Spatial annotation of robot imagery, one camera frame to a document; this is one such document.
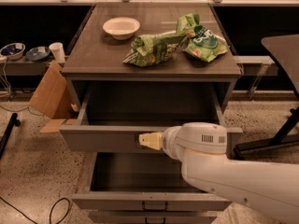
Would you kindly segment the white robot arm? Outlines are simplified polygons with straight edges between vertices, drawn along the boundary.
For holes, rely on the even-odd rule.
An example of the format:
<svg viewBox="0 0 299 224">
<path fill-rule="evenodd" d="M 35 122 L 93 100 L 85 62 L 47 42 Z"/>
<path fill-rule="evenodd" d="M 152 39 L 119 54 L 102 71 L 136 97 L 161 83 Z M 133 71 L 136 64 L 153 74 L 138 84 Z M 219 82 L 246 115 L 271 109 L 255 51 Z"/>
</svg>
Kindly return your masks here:
<svg viewBox="0 0 299 224">
<path fill-rule="evenodd" d="M 180 161 L 181 175 L 191 186 L 286 224 L 299 224 L 299 166 L 228 159 L 223 126 L 191 122 L 142 133 L 138 142 Z"/>
</svg>

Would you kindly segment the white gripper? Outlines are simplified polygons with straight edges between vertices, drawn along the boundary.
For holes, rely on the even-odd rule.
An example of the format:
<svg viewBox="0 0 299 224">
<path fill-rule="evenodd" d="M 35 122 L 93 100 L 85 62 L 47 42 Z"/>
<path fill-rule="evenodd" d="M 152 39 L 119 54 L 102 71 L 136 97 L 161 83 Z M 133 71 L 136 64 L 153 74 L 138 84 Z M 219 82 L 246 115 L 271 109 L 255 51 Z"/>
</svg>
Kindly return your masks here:
<svg viewBox="0 0 299 224">
<path fill-rule="evenodd" d="M 164 133 L 143 133 L 138 136 L 141 146 L 164 153 L 174 160 L 181 160 L 186 150 L 204 154 L 223 155 L 227 148 L 227 131 L 223 126 L 190 122 L 170 127 Z"/>
</svg>

